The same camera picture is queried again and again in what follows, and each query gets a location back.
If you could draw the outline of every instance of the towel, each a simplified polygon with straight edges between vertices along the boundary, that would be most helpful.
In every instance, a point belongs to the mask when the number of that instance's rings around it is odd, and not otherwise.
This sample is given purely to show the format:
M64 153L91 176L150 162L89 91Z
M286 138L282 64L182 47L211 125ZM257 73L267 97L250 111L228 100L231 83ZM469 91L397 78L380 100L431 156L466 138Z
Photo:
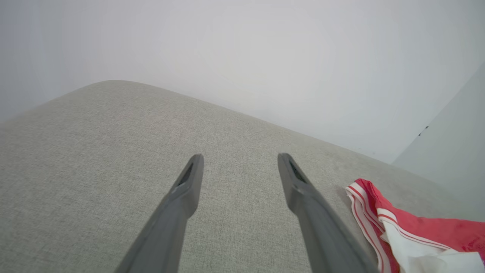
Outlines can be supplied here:
M346 191L380 273L485 273L485 223L416 217L364 179Z

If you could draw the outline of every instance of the red stripe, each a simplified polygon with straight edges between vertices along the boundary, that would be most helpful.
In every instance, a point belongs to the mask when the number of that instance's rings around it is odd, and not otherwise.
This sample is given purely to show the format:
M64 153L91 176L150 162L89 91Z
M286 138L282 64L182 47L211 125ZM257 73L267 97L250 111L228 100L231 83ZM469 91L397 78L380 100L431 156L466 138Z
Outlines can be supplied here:
M399 224L397 224L396 220L394 220L393 218L391 218L391 217L389 217L389 216L387 216L387 215L384 215L384 214L378 214L378 215L377 215L377 217L385 217L385 218L387 218L387 219L389 219L389 220L393 221L394 223L396 223L396 225L398 225L398 226L399 226ZM409 236L409 235L407 235L407 234L405 234L405 233L401 232L401 230L400 230L399 228L397 228L397 230L398 230L398 231L399 231L399 233L400 233L402 236L404 236L404 237L407 237L407 238L410 238L410 239L413 239L413 240L416 240L416 241L420 241L420 242L425 243L425 244L431 244L431 245L433 245L433 246L438 246L439 248L447 247L447 246L445 246L445 245L440 245L440 244L433 243L433 242L427 242L427 241L423 241L423 240L420 240L420 239L418 239L418 238L415 238L415 237Z
M382 259L382 254L379 251L379 249L377 248L377 246L375 245L375 243L372 240L371 236L367 232L367 229L365 229L364 223L362 223L362 220L360 219L359 215L357 214L357 210L356 210L356 198L355 198L355 196L352 196L352 198L354 200L354 208L353 209L354 209L354 212L356 214L357 220L360 222L360 225L362 227L362 230L364 230L365 231L365 234L367 234L367 238L369 238L369 240L371 241L371 244L373 245L375 251L379 254L379 257L381 258L381 273L384 273L384 260Z
M375 216L375 214L374 214L373 212L370 212L370 213L369 213L369 211L367 210L367 206L366 206L367 204L366 204L366 202L365 202L365 198L364 198L364 196L362 196L362 194L360 194L360 192L358 192L358 191L357 191L357 190L356 190L354 187L349 186L348 188L350 188L350 189L351 189L351 190L353 190L353 191L354 191L354 192L355 192L355 193L356 193L358 196L360 196L360 198L362 199L362 202L364 203L364 205L363 205L363 206L364 206L364 210L365 210L365 211L367 211L367 213L368 213L369 215L374 215L374 216ZM383 227L383 226L381 226L381 225L379 224L379 221L376 221L375 219L370 219L370 220L372 220L372 221L374 222L375 226L377 226L377 228L378 228L378 229L380 229L380 230L381 230L381 232L383 232L383 231L384 231L384 227Z

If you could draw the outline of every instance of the red and white cloth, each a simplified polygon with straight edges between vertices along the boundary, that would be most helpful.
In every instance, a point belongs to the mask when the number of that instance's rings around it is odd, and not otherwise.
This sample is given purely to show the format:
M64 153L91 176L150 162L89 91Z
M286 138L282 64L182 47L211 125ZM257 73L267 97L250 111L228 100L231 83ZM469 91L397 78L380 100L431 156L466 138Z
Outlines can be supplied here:
M485 223L416 217L364 179L346 191L380 273L485 273Z

